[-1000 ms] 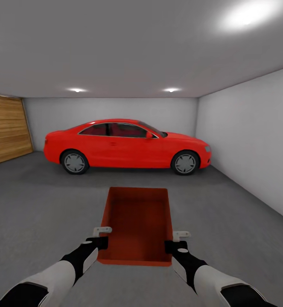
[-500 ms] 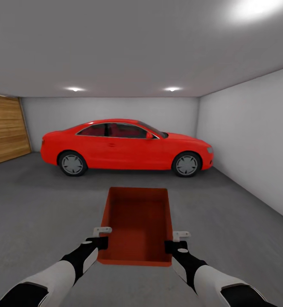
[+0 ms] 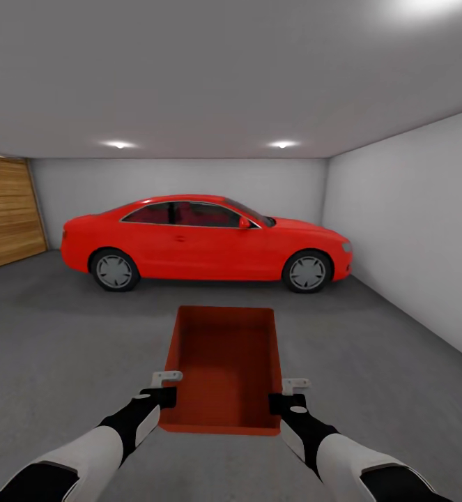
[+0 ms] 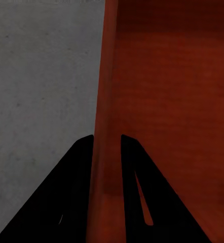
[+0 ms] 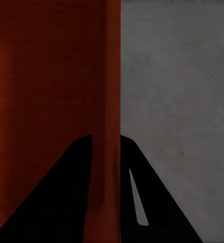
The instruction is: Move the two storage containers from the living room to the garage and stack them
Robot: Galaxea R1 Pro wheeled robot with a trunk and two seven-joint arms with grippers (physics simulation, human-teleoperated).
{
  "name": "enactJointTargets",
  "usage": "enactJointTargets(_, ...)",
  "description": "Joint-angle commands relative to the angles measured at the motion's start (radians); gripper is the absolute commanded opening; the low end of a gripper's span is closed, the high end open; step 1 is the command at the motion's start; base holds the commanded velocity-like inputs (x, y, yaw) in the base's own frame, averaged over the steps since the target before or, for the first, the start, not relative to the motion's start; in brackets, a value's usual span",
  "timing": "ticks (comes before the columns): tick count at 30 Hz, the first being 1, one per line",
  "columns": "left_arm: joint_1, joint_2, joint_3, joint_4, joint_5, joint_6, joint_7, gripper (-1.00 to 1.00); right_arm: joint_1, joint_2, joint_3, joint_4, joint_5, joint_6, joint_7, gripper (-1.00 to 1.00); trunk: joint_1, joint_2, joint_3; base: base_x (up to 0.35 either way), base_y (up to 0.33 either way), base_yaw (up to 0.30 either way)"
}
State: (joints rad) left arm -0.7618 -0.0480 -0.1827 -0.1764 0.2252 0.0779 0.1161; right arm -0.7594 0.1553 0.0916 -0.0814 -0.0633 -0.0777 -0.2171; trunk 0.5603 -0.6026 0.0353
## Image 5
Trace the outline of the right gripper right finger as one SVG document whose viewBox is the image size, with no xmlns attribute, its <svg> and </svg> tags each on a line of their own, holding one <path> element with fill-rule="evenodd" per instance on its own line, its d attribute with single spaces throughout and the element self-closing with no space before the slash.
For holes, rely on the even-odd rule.
<svg viewBox="0 0 224 243">
<path fill-rule="evenodd" d="M 203 243 L 137 144 L 121 135 L 121 243 Z M 137 223 L 131 169 L 149 226 Z"/>
</svg>

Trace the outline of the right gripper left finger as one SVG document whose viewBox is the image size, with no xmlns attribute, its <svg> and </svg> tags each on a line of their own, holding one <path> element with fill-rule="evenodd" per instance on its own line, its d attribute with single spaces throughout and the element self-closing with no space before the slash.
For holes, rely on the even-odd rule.
<svg viewBox="0 0 224 243">
<path fill-rule="evenodd" d="M 0 243 L 82 243 L 92 135 L 75 140 L 0 228 Z"/>
</svg>

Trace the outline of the storage box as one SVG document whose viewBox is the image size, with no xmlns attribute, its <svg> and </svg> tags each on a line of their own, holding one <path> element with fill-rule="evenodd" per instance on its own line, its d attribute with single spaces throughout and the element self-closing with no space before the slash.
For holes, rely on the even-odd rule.
<svg viewBox="0 0 224 243">
<path fill-rule="evenodd" d="M 0 228 L 88 135 L 82 243 L 121 243 L 121 0 L 0 0 Z"/>
</svg>

